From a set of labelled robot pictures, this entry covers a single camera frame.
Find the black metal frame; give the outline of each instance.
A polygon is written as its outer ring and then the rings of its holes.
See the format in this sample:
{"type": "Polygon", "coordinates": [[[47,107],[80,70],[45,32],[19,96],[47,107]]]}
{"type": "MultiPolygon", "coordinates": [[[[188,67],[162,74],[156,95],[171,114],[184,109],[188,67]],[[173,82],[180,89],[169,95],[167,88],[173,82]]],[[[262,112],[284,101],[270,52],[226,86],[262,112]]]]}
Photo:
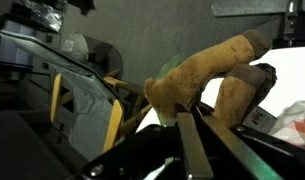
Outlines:
{"type": "Polygon", "coordinates": [[[305,178],[305,150],[246,126],[229,130],[199,111],[180,113],[174,127],[150,125],[87,164],[76,179],[305,178]]]}
{"type": "Polygon", "coordinates": [[[273,40],[273,48],[305,47],[305,0],[266,1],[262,2],[262,7],[255,7],[259,2],[259,0],[217,0],[213,3],[212,11],[217,17],[284,14],[279,37],[273,40]],[[232,4],[240,3],[252,5],[252,8],[244,6],[230,8],[232,4]]]}

